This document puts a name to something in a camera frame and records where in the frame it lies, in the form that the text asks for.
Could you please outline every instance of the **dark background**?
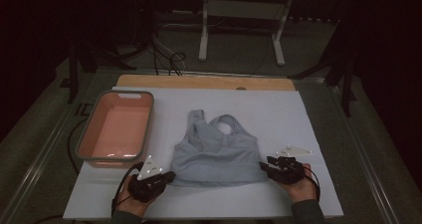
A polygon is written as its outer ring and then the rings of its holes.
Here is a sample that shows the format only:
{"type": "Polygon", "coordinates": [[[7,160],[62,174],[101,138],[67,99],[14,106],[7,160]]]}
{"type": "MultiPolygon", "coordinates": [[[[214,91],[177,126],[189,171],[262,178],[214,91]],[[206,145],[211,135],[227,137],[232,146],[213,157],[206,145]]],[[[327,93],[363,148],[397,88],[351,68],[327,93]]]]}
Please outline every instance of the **dark background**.
{"type": "MultiPolygon", "coordinates": [[[[197,13],[202,6],[202,0],[152,2],[164,13],[197,13]]],[[[126,14],[133,9],[129,0],[0,0],[0,139],[55,78],[55,68],[68,57],[69,28],[109,51],[127,40],[107,13],[110,4],[126,14]]],[[[338,22],[335,33],[355,58],[354,73],[420,189],[421,14],[421,0],[294,0],[290,11],[298,22],[338,22]]],[[[336,46],[329,43],[327,49],[336,51],[336,46]]]]}

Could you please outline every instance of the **wire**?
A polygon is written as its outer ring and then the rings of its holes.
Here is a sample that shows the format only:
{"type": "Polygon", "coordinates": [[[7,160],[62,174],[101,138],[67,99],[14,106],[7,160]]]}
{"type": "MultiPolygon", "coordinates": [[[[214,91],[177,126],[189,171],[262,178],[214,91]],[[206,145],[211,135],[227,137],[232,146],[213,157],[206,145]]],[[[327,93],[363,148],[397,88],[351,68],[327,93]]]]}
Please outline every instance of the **wire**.
{"type": "Polygon", "coordinates": [[[174,53],[173,51],[171,51],[169,48],[167,48],[166,46],[164,46],[162,43],[160,43],[159,41],[158,41],[158,39],[155,37],[155,35],[152,35],[152,39],[156,42],[156,43],[158,43],[158,45],[160,45],[164,50],[166,50],[166,51],[168,51],[170,54],[171,54],[171,57],[170,57],[170,64],[172,64],[172,65],[175,65],[174,64],[174,62],[181,62],[182,63],[182,66],[183,66],[183,72],[186,70],[186,65],[184,64],[184,59],[186,58],[186,55],[184,54],[184,53],[174,53]],[[175,60],[173,60],[172,59],[172,57],[173,56],[175,56],[175,57],[177,57],[177,61],[175,61],[175,60]]]}
{"type": "Polygon", "coordinates": [[[186,55],[183,53],[174,53],[173,51],[171,51],[170,49],[168,49],[167,47],[165,47],[163,44],[161,44],[155,36],[152,37],[152,42],[150,43],[150,46],[153,49],[153,54],[154,54],[154,66],[156,69],[156,59],[158,58],[157,53],[159,55],[161,55],[163,58],[165,58],[170,65],[170,68],[167,69],[168,71],[168,76],[171,75],[171,71],[174,71],[174,73],[177,76],[182,76],[183,74],[180,72],[180,70],[178,69],[176,63],[177,62],[181,62],[183,65],[183,72],[186,69],[186,66],[183,62],[183,60],[186,58],[186,55]]]}
{"type": "Polygon", "coordinates": [[[114,213],[115,208],[117,207],[117,205],[118,205],[118,204],[120,204],[121,202],[123,202],[123,201],[127,200],[129,197],[131,197],[131,195],[130,195],[130,196],[128,196],[128,197],[126,197],[126,198],[124,198],[122,201],[117,202],[117,197],[118,197],[118,194],[120,193],[121,188],[123,187],[124,182],[126,181],[127,177],[128,177],[128,176],[130,175],[130,173],[131,173],[133,170],[135,170],[135,169],[137,169],[138,171],[140,171],[140,169],[142,168],[142,166],[143,166],[143,162],[139,162],[139,163],[137,163],[137,164],[134,164],[134,165],[133,165],[130,169],[128,169],[128,170],[127,170],[127,172],[124,174],[124,177],[121,179],[121,182],[120,182],[120,184],[118,185],[117,191],[115,192],[114,198],[112,199],[112,202],[111,202],[111,215],[112,215],[112,213],[114,213]]]}
{"type": "Polygon", "coordinates": [[[148,49],[148,52],[154,56],[154,69],[155,69],[156,74],[159,76],[159,73],[158,73],[158,67],[157,67],[157,64],[156,64],[156,60],[158,60],[159,65],[160,65],[162,68],[164,68],[164,69],[165,69],[168,73],[171,73],[171,70],[170,70],[169,68],[165,67],[165,66],[162,64],[161,59],[159,58],[159,56],[158,56],[158,55],[156,55],[156,50],[154,50],[154,49],[152,49],[152,50],[153,50],[153,51],[150,51],[150,50],[148,49]]]}
{"type": "Polygon", "coordinates": [[[72,158],[72,152],[71,152],[71,139],[72,139],[72,135],[74,134],[74,132],[75,132],[75,130],[82,124],[82,123],[84,123],[85,121],[87,121],[87,119],[88,118],[84,118],[83,120],[81,120],[80,122],[78,122],[78,124],[76,124],[75,126],[74,126],[74,128],[72,128],[72,130],[71,130],[71,132],[69,133],[69,136],[68,136],[68,142],[67,142],[67,148],[68,148],[68,157],[69,157],[69,160],[71,161],[71,164],[72,164],[72,167],[73,167],[73,169],[74,169],[74,171],[75,171],[75,173],[78,175],[80,172],[79,172],[79,170],[78,170],[78,168],[77,168],[77,165],[75,164],[75,161],[74,161],[74,159],[72,158]]]}
{"type": "Polygon", "coordinates": [[[311,174],[316,179],[316,182],[315,182],[311,177],[305,175],[305,178],[307,180],[309,180],[314,185],[314,187],[316,188],[316,200],[319,201],[319,198],[320,198],[320,186],[319,186],[319,180],[317,179],[317,175],[310,168],[307,168],[307,167],[304,166],[304,169],[310,171],[311,174]]]}
{"type": "Polygon", "coordinates": [[[269,52],[268,43],[269,43],[269,38],[266,39],[266,46],[267,46],[266,53],[264,54],[263,58],[261,59],[261,62],[259,63],[258,67],[255,68],[254,71],[249,74],[249,77],[252,77],[256,72],[258,72],[258,70],[260,70],[263,67],[264,60],[267,58],[268,52],[269,52]]]}

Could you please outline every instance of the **person's right hand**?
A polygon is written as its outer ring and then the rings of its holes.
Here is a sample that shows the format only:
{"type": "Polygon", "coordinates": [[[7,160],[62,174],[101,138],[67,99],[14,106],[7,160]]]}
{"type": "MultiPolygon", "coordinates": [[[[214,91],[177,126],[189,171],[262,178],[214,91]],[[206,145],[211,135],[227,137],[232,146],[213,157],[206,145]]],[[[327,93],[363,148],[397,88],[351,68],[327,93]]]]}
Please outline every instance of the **person's right hand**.
{"type": "MultiPolygon", "coordinates": [[[[312,178],[311,165],[308,163],[303,163],[303,166],[305,168],[305,175],[309,178],[312,178]]],[[[299,182],[291,185],[283,184],[280,182],[278,182],[278,184],[288,192],[294,203],[310,199],[317,200],[316,187],[307,178],[303,178],[299,182]]]]}

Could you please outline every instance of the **white metal stand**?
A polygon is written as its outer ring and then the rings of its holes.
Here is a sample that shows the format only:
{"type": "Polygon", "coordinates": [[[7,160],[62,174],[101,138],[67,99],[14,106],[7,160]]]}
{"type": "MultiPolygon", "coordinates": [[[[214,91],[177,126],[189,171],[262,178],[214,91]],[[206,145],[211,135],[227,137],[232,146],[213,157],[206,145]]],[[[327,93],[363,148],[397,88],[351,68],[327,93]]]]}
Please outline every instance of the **white metal stand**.
{"type": "Polygon", "coordinates": [[[277,65],[284,66],[285,58],[283,56],[280,38],[286,25],[290,6],[293,0],[287,0],[285,4],[276,3],[253,3],[224,0],[204,0],[202,15],[202,34],[199,46],[199,61],[207,59],[208,47],[208,16],[223,17],[242,17],[279,20],[279,29],[272,35],[274,51],[276,53],[277,65]]]}

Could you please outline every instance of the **person's left hand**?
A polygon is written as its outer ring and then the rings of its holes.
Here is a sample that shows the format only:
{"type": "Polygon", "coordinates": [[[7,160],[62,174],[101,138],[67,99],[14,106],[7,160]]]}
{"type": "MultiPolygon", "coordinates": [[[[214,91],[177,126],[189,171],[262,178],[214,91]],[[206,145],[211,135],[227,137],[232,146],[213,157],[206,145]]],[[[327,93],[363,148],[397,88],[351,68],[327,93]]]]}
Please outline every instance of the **person's left hand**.
{"type": "Polygon", "coordinates": [[[129,191],[127,190],[127,186],[129,185],[131,179],[132,179],[132,176],[129,176],[124,181],[123,189],[117,197],[118,205],[115,207],[115,210],[129,212],[136,216],[143,217],[143,214],[145,213],[148,206],[156,198],[148,201],[147,203],[144,203],[131,197],[129,191]]]}

